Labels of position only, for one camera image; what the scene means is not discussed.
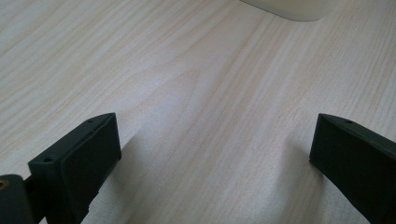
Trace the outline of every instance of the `white object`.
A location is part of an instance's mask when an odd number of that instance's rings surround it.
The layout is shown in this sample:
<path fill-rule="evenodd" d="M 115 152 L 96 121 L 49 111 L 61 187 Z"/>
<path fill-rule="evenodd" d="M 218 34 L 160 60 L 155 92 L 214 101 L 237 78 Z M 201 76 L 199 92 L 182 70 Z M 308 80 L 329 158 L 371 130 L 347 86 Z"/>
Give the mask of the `white object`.
<path fill-rule="evenodd" d="M 255 7 L 294 21 L 316 21 L 324 17 L 337 0 L 242 0 Z"/>

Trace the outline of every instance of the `table surface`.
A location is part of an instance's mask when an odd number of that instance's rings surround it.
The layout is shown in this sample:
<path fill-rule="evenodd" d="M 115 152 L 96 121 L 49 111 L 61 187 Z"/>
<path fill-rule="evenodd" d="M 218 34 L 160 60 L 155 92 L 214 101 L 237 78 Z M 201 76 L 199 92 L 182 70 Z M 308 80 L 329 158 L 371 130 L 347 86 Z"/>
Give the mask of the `table surface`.
<path fill-rule="evenodd" d="M 396 140 L 396 1 L 297 22 L 237 0 L 2 0 L 0 78 L 2 174 L 117 113 L 123 157 L 83 223 L 368 223 L 308 154 L 318 113 Z"/>

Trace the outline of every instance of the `black plastic part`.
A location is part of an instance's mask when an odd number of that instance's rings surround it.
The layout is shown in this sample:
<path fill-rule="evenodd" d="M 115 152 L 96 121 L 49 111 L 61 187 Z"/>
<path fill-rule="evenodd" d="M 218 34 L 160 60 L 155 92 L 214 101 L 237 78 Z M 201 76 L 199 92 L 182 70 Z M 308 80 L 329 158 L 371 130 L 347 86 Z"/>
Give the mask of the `black plastic part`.
<path fill-rule="evenodd" d="M 0 176 L 0 223 L 36 223 L 23 179 L 19 175 Z"/>
<path fill-rule="evenodd" d="M 319 114 L 310 161 L 371 223 L 396 223 L 395 143 L 348 119 Z"/>
<path fill-rule="evenodd" d="M 116 115 L 80 124 L 29 162 L 49 224 L 80 223 L 121 158 Z"/>
<path fill-rule="evenodd" d="M 31 176 L 24 180 L 24 186 L 29 199 L 30 208 L 33 213 L 33 218 L 35 219 L 35 222 L 38 223 L 44 218 L 45 215 L 40 191 L 38 190 Z"/>

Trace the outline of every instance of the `screw hole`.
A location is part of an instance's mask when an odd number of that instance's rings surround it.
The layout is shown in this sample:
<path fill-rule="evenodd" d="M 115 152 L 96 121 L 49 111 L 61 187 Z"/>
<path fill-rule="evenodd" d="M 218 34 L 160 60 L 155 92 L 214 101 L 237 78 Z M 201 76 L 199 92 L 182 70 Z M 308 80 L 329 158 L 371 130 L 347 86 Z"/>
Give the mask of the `screw hole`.
<path fill-rule="evenodd" d="M 47 157 L 46 159 L 44 159 L 44 162 L 50 162 L 53 161 L 53 158 Z"/>
<path fill-rule="evenodd" d="M 8 180 L 0 180 L 0 190 L 5 189 L 8 186 Z"/>

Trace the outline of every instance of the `wood grain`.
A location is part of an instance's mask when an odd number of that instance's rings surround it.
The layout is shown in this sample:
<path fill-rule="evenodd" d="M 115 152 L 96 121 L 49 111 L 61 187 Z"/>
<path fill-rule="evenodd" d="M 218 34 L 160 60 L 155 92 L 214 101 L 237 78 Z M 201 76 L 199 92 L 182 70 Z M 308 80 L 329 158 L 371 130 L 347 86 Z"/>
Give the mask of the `wood grain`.
<path fill-rule="evenodd" d="M 0 1 L 0 171 L 116 112 L 83 223 L 367 223 L 308 162 L 319 112 L 396 141 L 396 2 Z"/>

